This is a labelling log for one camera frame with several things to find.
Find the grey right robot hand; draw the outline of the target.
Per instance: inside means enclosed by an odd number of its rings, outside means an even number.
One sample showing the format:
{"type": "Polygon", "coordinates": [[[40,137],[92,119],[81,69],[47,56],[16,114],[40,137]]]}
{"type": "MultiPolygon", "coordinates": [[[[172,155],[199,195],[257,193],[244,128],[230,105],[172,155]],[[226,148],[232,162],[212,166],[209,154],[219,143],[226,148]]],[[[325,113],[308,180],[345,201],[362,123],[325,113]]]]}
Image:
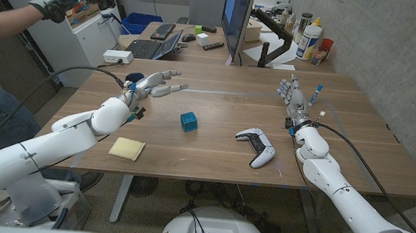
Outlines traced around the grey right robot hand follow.
{"type": "Polygon", "coordinates": [[[290,80],[281,80],[278,94],[282,97],[286,105],[287,115],[292,120],[307,120],[308,119],[308,105],[299,88],[299,81],[294,74],[290,80]]]}

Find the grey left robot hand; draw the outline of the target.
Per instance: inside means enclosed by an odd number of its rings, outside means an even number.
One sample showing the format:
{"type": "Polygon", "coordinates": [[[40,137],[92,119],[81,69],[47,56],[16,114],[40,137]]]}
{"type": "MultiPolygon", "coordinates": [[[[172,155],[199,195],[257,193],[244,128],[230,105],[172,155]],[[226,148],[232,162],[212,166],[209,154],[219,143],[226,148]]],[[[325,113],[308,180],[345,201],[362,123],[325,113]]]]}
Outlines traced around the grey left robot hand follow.
{"type": "Polygon", "coordinates": [[[172,77],[178,75],[181,75],[181,72],[172,70],[153,73],[135,83],[135,88],[130,87],[129,89],[124,89],[119,99],[130,106],[135,104],[136,101],[145,99],[149,95],[154,98],[159,98],[172,92],[187,89],[188,85],[186,83],[174,86],[165,85],[166,80],[170,80],[172,77]]]}

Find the person gloved hand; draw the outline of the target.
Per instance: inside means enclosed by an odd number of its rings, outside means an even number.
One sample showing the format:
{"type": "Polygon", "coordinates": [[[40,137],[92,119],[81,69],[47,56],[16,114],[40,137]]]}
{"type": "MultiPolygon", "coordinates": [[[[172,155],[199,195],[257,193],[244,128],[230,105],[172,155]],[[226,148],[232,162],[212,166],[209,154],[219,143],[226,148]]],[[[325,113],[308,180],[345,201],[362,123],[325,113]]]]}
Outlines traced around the person gloved hand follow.
{"type": "Polygon", "coordinates": [[[77,0],[31,0],[29,4],[42,13],[44,20],[61,23],[65,19],[66,11],[71,10],[77,0]]]}

